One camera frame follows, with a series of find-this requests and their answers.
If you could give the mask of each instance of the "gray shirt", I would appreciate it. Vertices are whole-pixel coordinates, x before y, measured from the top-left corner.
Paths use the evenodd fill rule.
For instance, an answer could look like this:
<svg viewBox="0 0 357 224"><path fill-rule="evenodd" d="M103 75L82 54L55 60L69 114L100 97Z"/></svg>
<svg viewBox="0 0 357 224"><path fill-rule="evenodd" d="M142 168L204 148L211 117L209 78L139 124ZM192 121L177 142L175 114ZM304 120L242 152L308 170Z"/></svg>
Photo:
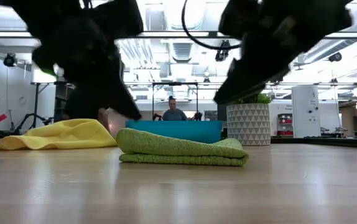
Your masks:
<svg viewBox="0 0 357 224"><path fill-rule="evenodd" d="M176 109L175 111L167 110L162 116L162 119L164 121L186 121L187 116L180 109Z"/></svg>

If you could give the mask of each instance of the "table surface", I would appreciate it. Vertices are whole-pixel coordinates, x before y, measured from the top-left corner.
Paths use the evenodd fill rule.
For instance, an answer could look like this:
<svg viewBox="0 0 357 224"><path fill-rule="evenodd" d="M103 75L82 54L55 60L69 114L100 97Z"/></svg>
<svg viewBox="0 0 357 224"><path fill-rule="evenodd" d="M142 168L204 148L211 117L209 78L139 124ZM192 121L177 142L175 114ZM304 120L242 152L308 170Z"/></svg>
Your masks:
<svg viewBox="0 0 357 224"><path fill-rule="evenodd" d="M357 224L357 149L247 151L244 167L120 163L117 148L0 151L0 224Z"/></svg>

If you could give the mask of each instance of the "blue bin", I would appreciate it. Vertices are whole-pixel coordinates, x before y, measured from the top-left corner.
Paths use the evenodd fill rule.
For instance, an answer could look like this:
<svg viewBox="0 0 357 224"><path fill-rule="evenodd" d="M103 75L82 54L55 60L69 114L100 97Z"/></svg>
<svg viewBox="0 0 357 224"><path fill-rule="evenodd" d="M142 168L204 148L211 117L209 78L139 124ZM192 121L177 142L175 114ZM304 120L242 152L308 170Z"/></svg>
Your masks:
<svg viewBox="0 0 357 224"><path fill-rule="evenodd" d="M161 136L203 143L221 139L221 121L126 121L126 127Z"/></svg>

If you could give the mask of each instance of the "folded green towel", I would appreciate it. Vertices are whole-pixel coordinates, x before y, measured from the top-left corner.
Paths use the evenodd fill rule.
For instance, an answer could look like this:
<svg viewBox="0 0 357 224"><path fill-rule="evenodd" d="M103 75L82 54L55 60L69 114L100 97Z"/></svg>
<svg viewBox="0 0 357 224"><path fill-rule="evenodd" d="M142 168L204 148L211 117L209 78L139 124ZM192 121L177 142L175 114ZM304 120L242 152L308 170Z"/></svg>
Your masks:
<svg viewBox="0 0 357 224"><path fill-rule="evenodd" d="M205 144L124 128L116 142L124 152L119 157L123 162L242 166L248 159L236 139Z"/></svg>

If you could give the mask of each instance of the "planter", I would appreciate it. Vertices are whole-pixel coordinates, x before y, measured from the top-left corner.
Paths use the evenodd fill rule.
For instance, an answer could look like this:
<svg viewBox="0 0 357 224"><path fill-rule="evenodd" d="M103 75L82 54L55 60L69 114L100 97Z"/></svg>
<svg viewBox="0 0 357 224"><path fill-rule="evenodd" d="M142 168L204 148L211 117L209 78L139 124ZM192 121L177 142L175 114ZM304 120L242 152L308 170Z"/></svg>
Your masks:
<svg viewBox="0 0 357 224"><path fill-rule="evenodd" d="M244 146L268 146L271 143L268 104L247 103L227 106L229 138L238 139Z"/></svg>

